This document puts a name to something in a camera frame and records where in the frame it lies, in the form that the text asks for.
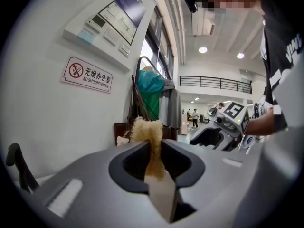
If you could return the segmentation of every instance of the no smoking symbol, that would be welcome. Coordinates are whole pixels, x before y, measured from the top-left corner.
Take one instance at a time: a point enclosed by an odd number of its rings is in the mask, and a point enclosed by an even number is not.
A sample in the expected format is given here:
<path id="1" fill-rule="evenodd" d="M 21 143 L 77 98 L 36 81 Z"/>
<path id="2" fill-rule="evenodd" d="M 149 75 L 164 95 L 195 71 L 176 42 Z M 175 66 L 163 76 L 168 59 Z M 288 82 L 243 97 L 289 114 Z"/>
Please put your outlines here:
<path id="1" fill-rule="evenodd" d="M 79 63 L 73 63 L 69 68 L 69 73 L 73 78 L 79 78 L 84 73 L 84 68 Z"/>

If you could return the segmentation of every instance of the air conditioner unit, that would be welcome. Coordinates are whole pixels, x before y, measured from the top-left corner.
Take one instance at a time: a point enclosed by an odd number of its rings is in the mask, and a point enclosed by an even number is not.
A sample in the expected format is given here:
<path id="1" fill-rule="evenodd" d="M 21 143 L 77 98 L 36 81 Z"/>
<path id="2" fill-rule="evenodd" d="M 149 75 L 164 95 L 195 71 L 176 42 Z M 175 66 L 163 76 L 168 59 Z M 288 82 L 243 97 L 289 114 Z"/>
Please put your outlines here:
<path id="1" fill-rule="evenodd" d="M 212 36 L 215 23 L 213 21 L 214 12 L 198 7 L 196 13 L 192 13 L 192 33 L 194 36 Z"/>

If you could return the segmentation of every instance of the hanging clothes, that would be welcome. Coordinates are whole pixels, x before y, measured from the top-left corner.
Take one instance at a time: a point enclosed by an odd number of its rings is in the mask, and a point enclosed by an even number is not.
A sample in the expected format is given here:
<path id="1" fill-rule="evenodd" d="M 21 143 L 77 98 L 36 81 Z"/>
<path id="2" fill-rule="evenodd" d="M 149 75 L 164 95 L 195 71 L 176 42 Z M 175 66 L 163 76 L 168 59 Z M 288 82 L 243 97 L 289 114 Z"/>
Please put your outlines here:
<path id="1" fill-rule="evenodd" d="M 174 129 L 181 128 L 181 96 L 172 80 L 165 79 L 159 99 L 159 119 L 162 124 Z"/>
<path id="2" fill-rule="evenodd" d="M 155 72 L 139 71 L 138 89 L 145 102 L 144 106 L 154 120 L 158 119 L 159 99 L 164 85 L 165 80 Z"/>

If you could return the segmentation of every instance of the yellow sponge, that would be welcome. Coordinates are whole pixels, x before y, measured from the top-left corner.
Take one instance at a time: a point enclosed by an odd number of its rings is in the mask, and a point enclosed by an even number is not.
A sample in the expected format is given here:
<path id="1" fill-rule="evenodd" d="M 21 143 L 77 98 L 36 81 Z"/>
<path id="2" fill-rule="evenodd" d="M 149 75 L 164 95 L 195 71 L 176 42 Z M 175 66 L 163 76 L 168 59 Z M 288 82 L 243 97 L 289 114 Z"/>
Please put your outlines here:
<path id="1" fill-rule="evenodd" d="M 162 122 L 160 120 L 147 122 L 137 118 L 132 128 L 131 142 L 150 141 L 150 162 L 146 169 L 147 176 L 154 176 L 161 181 L 165 175 L 161 160 Z"/>

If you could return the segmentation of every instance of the ceiling light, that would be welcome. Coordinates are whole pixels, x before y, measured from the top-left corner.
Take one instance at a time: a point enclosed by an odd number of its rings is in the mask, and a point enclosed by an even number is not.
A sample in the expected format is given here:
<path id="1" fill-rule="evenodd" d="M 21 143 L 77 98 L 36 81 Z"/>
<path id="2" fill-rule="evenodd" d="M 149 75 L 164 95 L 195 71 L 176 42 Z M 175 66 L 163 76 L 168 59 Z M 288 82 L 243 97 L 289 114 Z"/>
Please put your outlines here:
<path id="1" fill-rule="evenodd" d="M 239 53 L 239 54 L 237 55 L 237 58 L 238 58 L 238 59 L 244 58 L 244 54 L 243 54 L 243 53 Z"/>
<path id="2" fill-rule="evenodd" d="M 208 50 L 207 50 L 207 47 L 201 47 L 200 49 L 199 49 L 199 52 L 200 53 L 206 53 Z"/>

